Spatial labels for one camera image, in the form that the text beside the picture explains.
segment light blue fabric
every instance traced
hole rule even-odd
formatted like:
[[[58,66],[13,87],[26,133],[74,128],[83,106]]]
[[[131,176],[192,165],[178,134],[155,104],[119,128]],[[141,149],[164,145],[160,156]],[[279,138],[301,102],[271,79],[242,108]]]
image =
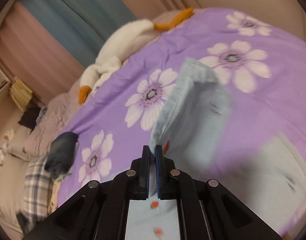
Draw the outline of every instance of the light blue fabric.
[[[121,0],[19,1],[84,67],[115,30],[136,19]]]
[[[156,145],[169,141],[166,157],[176,168],[201,179],[216,150],[229,106],[230,94],[215,72],[187,58],[152,130],[150,150],[155,152]]]

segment silver screw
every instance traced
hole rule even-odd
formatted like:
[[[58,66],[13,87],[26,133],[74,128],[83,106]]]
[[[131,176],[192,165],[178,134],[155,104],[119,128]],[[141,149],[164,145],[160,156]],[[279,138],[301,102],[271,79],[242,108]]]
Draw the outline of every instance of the silver screw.
[[[171,170],[171,175],[173,175],[173,176],[179,176],[179,174],[181,173],[179,170],[177,170],[177,169],[173,169],[173,170]]]
[[[211,180],[209,180],[209,185],[211,187],[217,187],[219,185],[219,183],[215,179],[211,179]]]
[[[97,182],[96,180],[92,180],[92,181],[90,181],[90,182],[88,183],[88,186],[89,186],[90,188],[95,188],[95,187],[98,186],[98,182]]]
[[[134,170],[128,170],[128,171],[126,172],[126,175],[129,176],[129,177],[132,177],[132,176],[134,176],[135,174],[136,174],[136,171],[134,171]]]

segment mattress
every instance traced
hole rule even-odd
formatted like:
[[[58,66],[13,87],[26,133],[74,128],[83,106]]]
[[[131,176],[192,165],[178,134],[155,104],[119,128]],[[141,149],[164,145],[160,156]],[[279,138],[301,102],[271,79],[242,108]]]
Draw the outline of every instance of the mattress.
[[[306,210],[306,43],[232,9],[210,8],[163,33],[85,103],[64,130],[79,135],[80,147],[58,204],[141,156],[186,57],[213,68],[232,96],[216,157],[194,178],[218,179],[283,235]],[[168,228],[150,223],[152,237]]]

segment purple bedsheet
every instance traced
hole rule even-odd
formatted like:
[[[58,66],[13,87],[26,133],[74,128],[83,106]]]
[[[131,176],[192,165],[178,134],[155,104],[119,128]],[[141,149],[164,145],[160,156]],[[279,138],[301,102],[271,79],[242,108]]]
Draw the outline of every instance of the purple bedsheet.
[[[278,132],[306,161],[306,43],[232,9],[211,8],[131,56],[73,117],[65,131],[79,134],[80,146],[59,205],[88,180],[107,181],[141,156],[186,57],[212,67],[233,98],[205,179]]]

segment plaid fabric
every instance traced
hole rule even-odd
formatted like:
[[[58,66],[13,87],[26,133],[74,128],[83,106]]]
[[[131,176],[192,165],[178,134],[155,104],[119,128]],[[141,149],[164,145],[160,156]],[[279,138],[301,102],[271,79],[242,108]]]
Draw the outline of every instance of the plaid fabric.
[[[47,156],[30,161],[25,175],[23,214],[30,221],[43,221],[52,196],[53,181],[44,170]]]

